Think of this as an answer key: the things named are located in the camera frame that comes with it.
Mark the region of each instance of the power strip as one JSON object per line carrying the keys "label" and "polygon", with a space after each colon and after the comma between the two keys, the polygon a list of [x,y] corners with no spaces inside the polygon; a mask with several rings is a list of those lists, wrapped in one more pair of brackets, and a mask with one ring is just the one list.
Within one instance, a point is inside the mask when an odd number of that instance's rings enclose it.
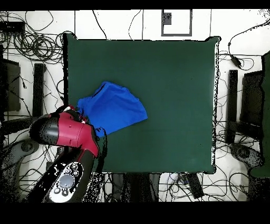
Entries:
{"label": "power strip", "polygon": [[0,22],[0,33],[9,34],[24,34],[25,33],[25,23],[24,22]]}

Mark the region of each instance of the black cable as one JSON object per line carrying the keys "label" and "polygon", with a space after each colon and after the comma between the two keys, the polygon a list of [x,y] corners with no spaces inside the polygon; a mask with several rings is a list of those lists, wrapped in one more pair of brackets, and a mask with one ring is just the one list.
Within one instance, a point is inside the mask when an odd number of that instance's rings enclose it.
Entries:
{"label": "black cable", "polygon": [[135,19],[135,17],[136,17],[140,12],[141,12],[141,10],[133,17],[133,19],[132,19],[132,21],[131,21],[131,23],[130,23],[130,26],[129,26],[129,30],[130,30],[130,28],[131,28],[131,25],[132,25],[132,23],[133,23],[133,20]]}
{"label": "black cable", "polygon": [[107,36],[106,36],[104,30],[101,28],[101,26],[100,26],[100,24],[99,24],[99,21],[98,21],[98,19],[97,19],[97,16],[95,15],[94,10],[92,10],[92,12],[93,12],[93,14],[94,14],[95,20],[96,20],[96,22],[97,22],[97,24],[98,24],[100,30],[103,32],[103,34],[104,34],[104,36],[105,36],[105,39],[107,40]]}
{"label": "black cable", "polygon": [[[13,45],[14,48],[21,54],[22,56],[33,60],[33,61],[43,61],[48,64],[56,64],[61,63],[63,59],[63,54],[61,53],[63,50],[63,34],[64,33],[71,33],[74,37],[75,34],[71,31],[64,31],[60,34],[43,34],[39,33],[38,31],[41,31],[45,28],[47,28],[49,25],[53,22],[53,16],[50,11],[48,11],[52,17],[52,21],[44,28],[40,30],[33,29],[27,21],[25,21],[22,17],[20,17],[16,13],[11,13],[16,15],[9,16],[10,18],[15,18],[17,20],[20,20],[25,23],[26,29],[25,34],[14,34],[13,35]],[[56,38],[53,40],[49,35],[55,35]]]}
{"label": "black cable", "polygon": [[249,177],[248,177],[246,174],[241,173],[241,172],[233,173],[233,174],[229,177],[229,189],[230,189],[230,192],[231,192],[232,196],[234,197],[234,199],[235,199],[236,201],[239,201],[239,200],[234,196],[234,194],[233,194],[232,184],[231,184],[231,182],[230,182],[230,179],[231,179],[234,175],[236,175],[236,174],[241,174],[241,175],[245,176],[245,177],[248,178],[248,179],[249,179]]}
{"label": "black cable", "polygon": [[60,82],[64,81],[64,79],[60,80],[57,84],[56,84],[56,90],[57,92],[59,92],[60,94],[64,94],[63,92],[60,92],[59,89],[58,89],[58,85]]}
{"label": "black cable", "polygon": [[31,170],[37,172],[37,173],[40,174],[41,176],[43,175],[43,174],[42,174],[40,171],[38,171],[37,169],[31,168],[31,169],[29,169],[24,175],[19,176],[19,177],[21,177],[21,178],[19,179],[19,182],[20,182],[23,178],[25,178],[26,176],[31,176],[31,175],[33,175],[33,174],[35,173],[35,172],[34,172],[34,173],[28,175],[28,173],[29,173]]}
{"label": "black cable", "polygon": [[36,32],[36,31],[42,31],[44,29],[46,29],[48,26],[50,26],[52,23],[53,23],[53,15],[50,11],[48,11],[50,16],[52,17],[52,21],[47,25],[45,26],[44,28],[40,29],[40,30],[34,30],[31,26],[29,26],[28,22],[27,22],[27,19],[26,19],[26,14],[28,13],[28,11],[25,12],[25,23],[27,24],[27,26],[33,31],[33,32]]}
{"label": "black cable", "polygon": [[30,161],[34,161],[34,160],[37,160],[38,158],[40,158],[42,155],[44,155],[45,156],[45,154],[44,154],[45,152],[43,151],[43,153],[39,156],[39,157],[37,157],[37,158],[34,158],[34,159],[32,159],[32,160],[28,160],[27,162],[22,162],[22,164],[25,164],[25,163],[29,163]]}

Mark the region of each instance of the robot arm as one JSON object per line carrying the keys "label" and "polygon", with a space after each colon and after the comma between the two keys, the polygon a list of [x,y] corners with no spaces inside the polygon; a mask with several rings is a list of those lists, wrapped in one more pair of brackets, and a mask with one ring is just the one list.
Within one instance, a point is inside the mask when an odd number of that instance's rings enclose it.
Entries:
{"label": "robot arm", "polygon": [[51,166],[30,192],[28,201],[36,201],[33,195],[44,195],[45,191],[44,202],[81,202],[99,153],[94,127],[85,123],[74,108],[61,108],[36,120],[30,127],[30,138],[40,144],[68,146],[72,152]]}

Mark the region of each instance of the power adapter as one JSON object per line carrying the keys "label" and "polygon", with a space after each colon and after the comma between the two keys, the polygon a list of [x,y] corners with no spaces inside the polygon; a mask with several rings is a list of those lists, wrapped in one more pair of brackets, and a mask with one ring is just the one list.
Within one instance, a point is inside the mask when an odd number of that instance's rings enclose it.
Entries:
{"label": "power adapter", "polygon": [[236,67],[241,68],[241,62],[239,61],[239,59],[237,57],[230,55],[230,58]]}

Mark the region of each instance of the white tile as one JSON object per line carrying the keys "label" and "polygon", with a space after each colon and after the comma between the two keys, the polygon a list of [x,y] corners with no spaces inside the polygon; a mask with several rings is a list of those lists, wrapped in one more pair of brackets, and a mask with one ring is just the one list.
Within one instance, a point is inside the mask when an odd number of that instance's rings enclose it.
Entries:
{"label": "white tile", "polygon": [[[94,10],[97,20],[104,30],[107,39],[141,40],[142,11],[140,10]],[[78,39],[105,39],[92,10],[76,11],[76,36]]]}
{"label": "white tile", "polygon": [[[38,33],[59,34],[64,31],[74,32],[74,11],[27,11],[26,19],[28,25],[34,30],[41,30],[47,25],[51,24]],[[9,21],[18,21],[18,15],[25,20],[25,11],[10,11]]]}

